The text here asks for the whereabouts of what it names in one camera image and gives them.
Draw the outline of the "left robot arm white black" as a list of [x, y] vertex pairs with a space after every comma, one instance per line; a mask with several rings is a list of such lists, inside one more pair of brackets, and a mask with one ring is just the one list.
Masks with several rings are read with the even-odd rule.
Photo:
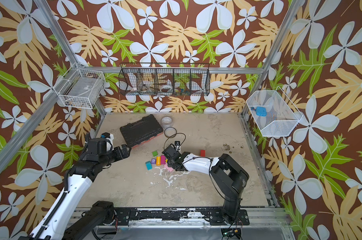
[[102, 223], [114, 223], [112, 202], [98, 201], [77, 222], [69, 226], [78, 203], [93, 184], [95, 178], [111, 164], [127, 159], [131, 147], [126, 144], [114, 147], [112, 135], [104, 133], [100, 138], [86, 142], [79, 160], [64, 176], [64, 188], [47, 215], [27, 236], [26, 240], [82, 240]]

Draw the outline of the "pink wood block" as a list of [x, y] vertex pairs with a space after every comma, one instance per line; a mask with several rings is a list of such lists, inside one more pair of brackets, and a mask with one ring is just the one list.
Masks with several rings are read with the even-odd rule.
[[173, 172], [173, 171], [174, 171], [174, 169], [171, 168], [170, 166], [168, 166], [167, 163], [164, 165], [164, 167], [165, 167], [169, 172]]

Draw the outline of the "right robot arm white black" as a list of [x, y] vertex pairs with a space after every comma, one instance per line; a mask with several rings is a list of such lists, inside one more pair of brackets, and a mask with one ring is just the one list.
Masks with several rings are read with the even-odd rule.
[[167, 164], [175, 171], [199, 172], [209, 175], [216, 191], [224, 199], [221, 215], [224, 222], [232, 224], [238, 217], [242, 195], [249, 174], [228, 154], [220, 157], [197, 156], [180, 152], [180, 146], [169, 145], [162, 151]]

